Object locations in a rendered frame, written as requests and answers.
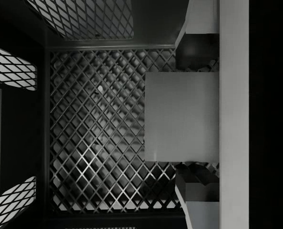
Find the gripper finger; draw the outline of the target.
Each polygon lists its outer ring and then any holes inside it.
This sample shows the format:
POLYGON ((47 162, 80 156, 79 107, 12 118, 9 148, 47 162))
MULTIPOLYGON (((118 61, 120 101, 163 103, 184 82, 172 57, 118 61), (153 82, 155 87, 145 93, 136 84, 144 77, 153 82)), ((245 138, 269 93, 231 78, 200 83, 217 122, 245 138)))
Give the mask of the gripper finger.
POLYGON ((198 70, 219 58, 219 0, 189 0, 175 57, 178 70, 198 70))
POLYGON ((175 192, 187 229, 219 229, 219 178, 201 164, 175 168, 175 192))

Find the grey cube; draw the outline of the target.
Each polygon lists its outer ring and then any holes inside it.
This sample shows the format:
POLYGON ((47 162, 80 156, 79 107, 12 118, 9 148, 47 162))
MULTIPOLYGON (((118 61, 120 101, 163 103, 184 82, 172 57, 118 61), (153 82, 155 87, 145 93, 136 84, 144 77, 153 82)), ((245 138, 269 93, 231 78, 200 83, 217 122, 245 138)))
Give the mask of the grey cube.
POLYGON ((145 77, 145 161, 219 162, 218 72, 145 77))

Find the dark grey basket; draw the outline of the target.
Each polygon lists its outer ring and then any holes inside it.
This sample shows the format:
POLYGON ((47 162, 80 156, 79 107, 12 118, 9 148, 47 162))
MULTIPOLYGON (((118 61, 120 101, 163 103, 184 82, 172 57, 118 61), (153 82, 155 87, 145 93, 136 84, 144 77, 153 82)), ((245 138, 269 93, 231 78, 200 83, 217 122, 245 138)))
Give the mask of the dark grey basket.
POLYGON ((176 68, 189 0, 0 0, 0 229, 187 229, 145 161, 145 77, 176 68))

